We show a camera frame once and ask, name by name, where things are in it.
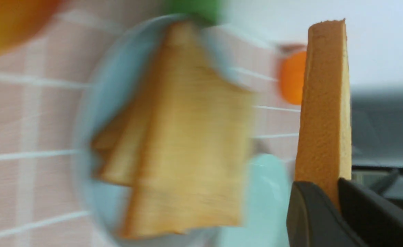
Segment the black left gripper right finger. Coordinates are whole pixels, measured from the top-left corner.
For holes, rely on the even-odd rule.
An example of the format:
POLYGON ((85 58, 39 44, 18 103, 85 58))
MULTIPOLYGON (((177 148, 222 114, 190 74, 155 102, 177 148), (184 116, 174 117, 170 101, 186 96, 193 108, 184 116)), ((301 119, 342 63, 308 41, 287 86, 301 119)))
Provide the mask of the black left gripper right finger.
POLYGON ((368 247, 403 247, 403 209, 344 178, 338 195, 343 219, 368 247))

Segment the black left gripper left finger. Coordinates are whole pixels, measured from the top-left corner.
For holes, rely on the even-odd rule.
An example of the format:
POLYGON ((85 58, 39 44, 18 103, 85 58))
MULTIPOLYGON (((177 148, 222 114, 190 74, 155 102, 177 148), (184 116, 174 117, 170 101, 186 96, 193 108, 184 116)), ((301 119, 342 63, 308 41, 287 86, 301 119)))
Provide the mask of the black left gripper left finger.
POLYGON ((325 192, 311 182, 291 187, 286 220, 291 247, 367 247, 325 192))

